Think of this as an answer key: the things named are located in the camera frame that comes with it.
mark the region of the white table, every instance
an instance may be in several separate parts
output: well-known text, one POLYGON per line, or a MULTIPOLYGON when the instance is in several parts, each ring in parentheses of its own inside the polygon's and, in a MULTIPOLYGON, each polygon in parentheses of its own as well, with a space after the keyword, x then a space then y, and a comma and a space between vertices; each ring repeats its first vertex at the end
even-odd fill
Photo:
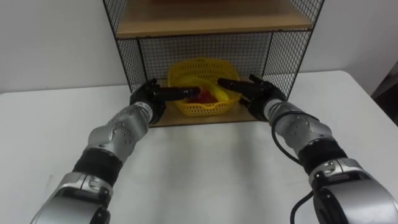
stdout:
MULTIPOLYGON (((70 172, 90 131, 128 104, 127 86, 0 95, 2 223, 29 223, 70 172)), ((398 128, 345 72, 303 73, 291 102, 333 130, 398 198, 398 128)), ((267 123, 153 128, 114 186, 111 223, 288 223, 310 191, 267 123)), ((316 223, 312 202, 296 223, 316 223)))

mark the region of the wooden shelf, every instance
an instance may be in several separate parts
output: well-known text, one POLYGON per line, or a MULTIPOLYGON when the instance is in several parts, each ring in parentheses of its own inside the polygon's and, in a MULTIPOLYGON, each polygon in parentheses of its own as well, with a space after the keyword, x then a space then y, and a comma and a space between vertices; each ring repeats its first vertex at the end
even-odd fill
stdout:
POLYGON ((289 0, 129 0, 118 38, 311 28, 289 0))
POLYGON ((154 124, 151 127, 227 123, 238 121, 256 121, 256 119, 254 119, 253 116, 249 114, 247 108, 243 108, 243 106, 241 106, 239 103, 236 103, 226 114, 202 117, 185 116, 178 110, 178 108, 173 103, 167 103, 166 111, 162 119, 157 124, 154 124))

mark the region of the banana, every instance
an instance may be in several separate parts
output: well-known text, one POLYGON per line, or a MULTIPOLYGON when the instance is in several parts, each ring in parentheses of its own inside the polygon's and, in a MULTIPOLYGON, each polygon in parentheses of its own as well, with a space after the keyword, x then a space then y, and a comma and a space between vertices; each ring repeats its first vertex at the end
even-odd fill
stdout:
POLYGON ((212 83, 209 80, 205 80, 204 78, 195 77, 193 75, 187 75, 181 77, 177 83, 177 87, 188 87, 188 86, 204 86, 206 89, 210 91, 210 93, 218 100, 218 101, 228 101, 230 100, 228 94, 219 87, 217 84, 212 83))

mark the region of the yellow plastic basket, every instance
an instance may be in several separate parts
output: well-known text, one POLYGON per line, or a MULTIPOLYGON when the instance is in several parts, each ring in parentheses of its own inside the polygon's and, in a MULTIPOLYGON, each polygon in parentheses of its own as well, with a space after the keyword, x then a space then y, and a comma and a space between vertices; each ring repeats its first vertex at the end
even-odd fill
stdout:
MULTIPOLYGON (((226 60, 195 58, 171 66, 169 69, 168 85, 176 86, 181 77, 193 75, 216 83, 219 78, 239 80, 235 68, 226 60)), ((241 95, 229 90, 224 91, 230 100, 217 103, 187 103, 186 100, 176 101, 177 108, 186 116, 209 116, 226 113, 240 99, 241 95)))

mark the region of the metal grid panel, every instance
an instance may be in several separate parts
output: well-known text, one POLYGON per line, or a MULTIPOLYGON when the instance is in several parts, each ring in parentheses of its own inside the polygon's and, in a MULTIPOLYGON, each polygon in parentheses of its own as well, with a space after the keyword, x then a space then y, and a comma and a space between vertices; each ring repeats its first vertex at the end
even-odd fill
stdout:
POLYGON ((272 35, 264 80, 290 95, 311 31, 276 32, 272 35))
POLYGON ((138 41, 131 39, 117 40, 117 42, 124 65, 124 71, 126 72, 127 82, 131 92, 134 92, 147 81, 142 66, 142 59, 139 54, 138 41))
POLYGON ((103 0, 106 13, 111 23, 113 34, 116 33, 120 20, 122 19, 124 8, 128 0, 103 0))
POLYGON ((290 2, 313 23, 317 20, 324 1, 325 0, 290 0, 290 2))
POLYGON ((169 67, 196 57, 231 62, 241 76, 262 73, 271 33, 164 37, 140 40, 149 79, 166 79, 169 67))

